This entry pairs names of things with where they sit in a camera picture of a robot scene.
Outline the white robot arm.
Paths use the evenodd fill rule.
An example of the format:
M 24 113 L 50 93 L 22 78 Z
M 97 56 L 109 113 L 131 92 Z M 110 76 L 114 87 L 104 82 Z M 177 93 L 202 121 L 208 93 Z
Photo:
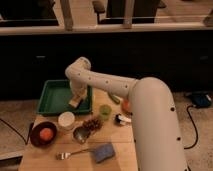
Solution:
M 155 77 L 135 79 L 93 72 L 85 57 L 70 64 L 65 75 L 77 97 L 93 86 L 129 102 L 138 171 L 189 171 L 167 84 Z

